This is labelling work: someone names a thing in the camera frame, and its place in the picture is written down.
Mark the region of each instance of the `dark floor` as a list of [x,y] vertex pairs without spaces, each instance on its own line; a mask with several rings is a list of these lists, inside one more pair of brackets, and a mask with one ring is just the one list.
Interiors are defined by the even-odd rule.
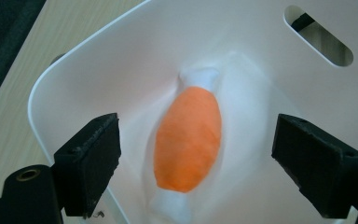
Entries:
[[46,0],[0,0],[0,86]]

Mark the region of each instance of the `orange carrot-shaped object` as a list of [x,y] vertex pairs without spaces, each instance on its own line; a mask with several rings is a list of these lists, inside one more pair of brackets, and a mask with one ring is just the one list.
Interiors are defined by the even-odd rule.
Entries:
[[213,166],[221,141],[221,116],[212,68],[181,75],[185,90],[174,100],[156,136],[154,172],[159,190],[152,206],[175,223],[189,223],[186,193]]

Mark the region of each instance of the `rectangular handle hole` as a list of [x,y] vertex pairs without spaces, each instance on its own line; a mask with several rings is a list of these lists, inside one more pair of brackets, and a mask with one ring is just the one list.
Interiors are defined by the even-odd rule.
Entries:
[[288,7],[284,11],[284,18],[295,32],[318,50],[330,63],[337,66],[348,66],[353,62],[352,51],[300,7]]

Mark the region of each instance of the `table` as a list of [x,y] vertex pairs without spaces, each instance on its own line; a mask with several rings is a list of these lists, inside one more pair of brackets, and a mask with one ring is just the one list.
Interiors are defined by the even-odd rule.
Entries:
[[[0,197],[22,167],[48,164],[28,123],[31,89],[51,61],[142,0],[48,0],[0,89]],[[78,223],[65,217],[65,223]]]

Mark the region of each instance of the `orange object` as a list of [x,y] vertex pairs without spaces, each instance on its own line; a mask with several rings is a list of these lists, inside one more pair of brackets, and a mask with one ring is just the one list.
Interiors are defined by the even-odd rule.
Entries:
[[162,189],[189,192],[209,173],[221,141],[221,116],[214,95],[185,89],[158,128],[154,172]]

